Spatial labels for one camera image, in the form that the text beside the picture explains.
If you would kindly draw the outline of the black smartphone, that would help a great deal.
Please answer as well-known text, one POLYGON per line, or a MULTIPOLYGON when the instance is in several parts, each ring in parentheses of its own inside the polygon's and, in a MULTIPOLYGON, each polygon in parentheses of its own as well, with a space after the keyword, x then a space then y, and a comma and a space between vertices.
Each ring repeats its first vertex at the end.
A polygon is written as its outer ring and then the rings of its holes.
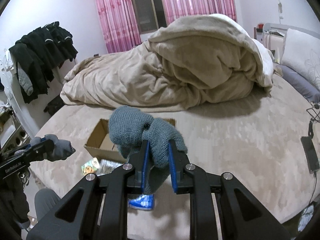
POLYGON ((301 137, 301 143, 306 155, 309 173, 315 173, 319 170, 318 156, 310 137, 301 137))

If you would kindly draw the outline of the brown cardboard box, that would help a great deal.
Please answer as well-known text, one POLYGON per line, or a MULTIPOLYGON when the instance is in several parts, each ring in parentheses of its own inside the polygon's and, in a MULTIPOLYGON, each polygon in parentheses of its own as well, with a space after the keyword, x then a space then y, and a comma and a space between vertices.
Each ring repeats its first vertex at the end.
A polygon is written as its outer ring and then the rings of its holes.
MULTIPOLYGON (((176 120, 175 119, 162 119, 165 122, 171 124, 175 127, 176 120)), ((93 129, 92 133, 87 139, 87 142, 85 143, 84 147, 92 157, 96 157, 99 160, 105 159, 109 161, 115 161, 121 164, 124 164, 127 162, 127 158, 124 158, 122 154, 118 151, 117 145, 112 142, 110 139, 110 129, 109 129, 109 122, 110 120, 106 119, 100 119, 95 128, 93 129)), ((132 118, 127 118, 124 120, 116 120, 116 128, 122 128, 124 126, 125 128, 129 127, 132 128, 133 124, 137 123, 132 118)), ((140 144, 133 148, 132 152, 129 153, 129 156, 131 154, 137 153, 141 146, 142 146, 142 140, 141 135, 140 137, 140 144)))

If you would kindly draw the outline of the beige fleece blanket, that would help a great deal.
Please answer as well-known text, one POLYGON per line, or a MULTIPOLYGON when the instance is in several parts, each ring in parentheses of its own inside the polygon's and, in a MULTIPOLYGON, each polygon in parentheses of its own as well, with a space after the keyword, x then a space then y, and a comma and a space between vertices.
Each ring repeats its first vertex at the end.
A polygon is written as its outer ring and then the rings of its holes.
POLYGON ((67 105, 175 112, 272 88, 272 54, 223 14, 180 17, 131 50, 87 58, 65 76, 67 105))

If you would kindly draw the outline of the pink floral curtain left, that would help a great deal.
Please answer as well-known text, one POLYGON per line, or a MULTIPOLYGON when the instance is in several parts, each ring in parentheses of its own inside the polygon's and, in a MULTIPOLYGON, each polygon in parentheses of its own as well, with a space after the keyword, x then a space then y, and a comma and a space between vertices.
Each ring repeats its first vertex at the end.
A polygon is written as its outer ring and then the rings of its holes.
POLYGON ((106 49, 128 51, 141 43, 131 0, 95 0, 106 49))

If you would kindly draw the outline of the black clothes on rack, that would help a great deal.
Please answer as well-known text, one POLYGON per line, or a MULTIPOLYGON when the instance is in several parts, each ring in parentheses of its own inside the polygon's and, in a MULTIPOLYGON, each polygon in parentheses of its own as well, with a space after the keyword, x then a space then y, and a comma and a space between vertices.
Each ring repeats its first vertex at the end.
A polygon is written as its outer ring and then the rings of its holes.
POLYGON ((54 79, 54 70, 65 61, 76 59, 78 51, 73 35, 59 21, 39 27, 22 36, 9 48, 14 62, 21 94, 26 104, 47 94, 54 79))

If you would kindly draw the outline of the blue foil packet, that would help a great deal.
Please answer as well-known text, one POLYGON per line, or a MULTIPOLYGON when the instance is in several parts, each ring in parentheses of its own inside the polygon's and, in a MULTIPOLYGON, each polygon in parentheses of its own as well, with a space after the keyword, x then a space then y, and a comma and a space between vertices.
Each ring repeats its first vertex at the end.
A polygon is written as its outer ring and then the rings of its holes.
POLYGON ((136 199, 129 199, 128 206, 137 210, 150 211, 154 208, 154 195, 140 195, 136 199))

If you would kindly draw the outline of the grey-blue pillow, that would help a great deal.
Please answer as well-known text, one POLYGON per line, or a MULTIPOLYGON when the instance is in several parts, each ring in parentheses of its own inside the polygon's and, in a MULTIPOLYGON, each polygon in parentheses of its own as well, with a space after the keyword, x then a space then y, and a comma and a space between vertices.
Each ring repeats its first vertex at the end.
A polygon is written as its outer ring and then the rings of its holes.
POLYGON ((319 104, 319 90, 288 66, 274 64, 274 71, 287 81, 308 102, 319 104))

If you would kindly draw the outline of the grey-blue knitted gloves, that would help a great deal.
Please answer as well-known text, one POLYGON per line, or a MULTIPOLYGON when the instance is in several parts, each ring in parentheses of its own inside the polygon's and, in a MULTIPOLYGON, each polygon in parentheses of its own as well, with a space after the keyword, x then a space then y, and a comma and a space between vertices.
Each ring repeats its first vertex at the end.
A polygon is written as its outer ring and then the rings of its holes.
POLYGON ((140 152, 144 140, 150 143, 151 168, 144 194, 155 193, 170 174, 170 140, 175 141, 178 151, 188 152, 181 133, 174 126, 137 108, 121 106, 114 110, 108 129, 111 141, 125 159, 140 152))

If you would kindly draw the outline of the dark window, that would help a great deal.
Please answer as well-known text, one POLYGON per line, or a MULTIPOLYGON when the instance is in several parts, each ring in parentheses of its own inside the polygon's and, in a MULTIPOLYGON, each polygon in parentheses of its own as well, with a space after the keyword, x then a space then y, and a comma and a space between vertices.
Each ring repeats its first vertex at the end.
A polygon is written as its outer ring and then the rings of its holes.
POLYGON ((141 34, 167 26, 162 0, 132 0, 132 3, 141 34))

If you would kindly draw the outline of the white headboard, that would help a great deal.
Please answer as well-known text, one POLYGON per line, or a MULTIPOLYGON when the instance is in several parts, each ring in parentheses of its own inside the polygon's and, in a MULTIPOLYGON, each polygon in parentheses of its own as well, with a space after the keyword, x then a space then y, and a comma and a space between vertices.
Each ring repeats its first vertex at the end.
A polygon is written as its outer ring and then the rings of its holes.
POLYGON ((293 26, 277 23, 265 23, 263 26, 263 45, 274 57, 281 57, 284 50, 285 35, 293 26))

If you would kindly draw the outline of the colourful snack packet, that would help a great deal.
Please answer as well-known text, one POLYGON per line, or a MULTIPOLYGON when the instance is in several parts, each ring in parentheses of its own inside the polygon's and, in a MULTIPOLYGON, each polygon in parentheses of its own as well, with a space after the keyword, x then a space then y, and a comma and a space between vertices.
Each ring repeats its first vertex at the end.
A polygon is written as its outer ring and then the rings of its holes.
POLYGON ((81 170, 84 176, 86 176, 89 173, 96 173, 99 170, 99 168, 100 163, 97 158, 93 158, 81 166, 81 170))

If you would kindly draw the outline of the grey item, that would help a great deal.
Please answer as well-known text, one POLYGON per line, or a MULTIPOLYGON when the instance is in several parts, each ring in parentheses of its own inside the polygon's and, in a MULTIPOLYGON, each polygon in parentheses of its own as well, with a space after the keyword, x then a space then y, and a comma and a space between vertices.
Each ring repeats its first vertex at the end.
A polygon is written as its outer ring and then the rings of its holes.
POLYGON ((38 145, 42 139, 51 140, 54 144, 54 147, 52 150, 49 150, 44 154, 38 154, 35 161, 43 161, 44 159, 51 162, 66 160, 76 152, 76 149, 71 145, 70 141, 59 139, 54 134, 46 134, 43 138, 35 137, 34 139, 31 139, 30 146, 38 145))

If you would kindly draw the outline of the white embroidered pillow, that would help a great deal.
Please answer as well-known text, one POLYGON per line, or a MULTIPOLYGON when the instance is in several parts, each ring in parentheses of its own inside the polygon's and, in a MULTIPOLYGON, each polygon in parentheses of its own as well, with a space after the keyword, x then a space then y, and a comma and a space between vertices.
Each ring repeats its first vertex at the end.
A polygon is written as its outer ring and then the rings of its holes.
POLYGON ((284 37, 280 62, 319 90, 319 49, 319 38, 289 28, 284 37))

